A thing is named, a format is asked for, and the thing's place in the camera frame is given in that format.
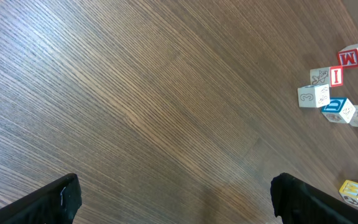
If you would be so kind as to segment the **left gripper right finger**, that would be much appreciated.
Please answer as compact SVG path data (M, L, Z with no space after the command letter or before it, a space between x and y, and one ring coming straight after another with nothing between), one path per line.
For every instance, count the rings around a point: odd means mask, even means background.
M271 181L273 212L283 224L358 224L358 210L288 174Z

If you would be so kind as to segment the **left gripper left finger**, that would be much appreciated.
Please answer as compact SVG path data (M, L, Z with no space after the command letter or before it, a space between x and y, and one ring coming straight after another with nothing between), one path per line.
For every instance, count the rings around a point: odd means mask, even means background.
M78 176L70 173L1 208L0 223L72 224L81 205Z

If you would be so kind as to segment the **wooden block soccer ball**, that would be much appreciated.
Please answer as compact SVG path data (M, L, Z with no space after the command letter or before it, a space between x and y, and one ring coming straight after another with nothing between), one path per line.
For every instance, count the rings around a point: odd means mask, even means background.
M345 202L358 207L358 183L345 180L339 189L339 194Z

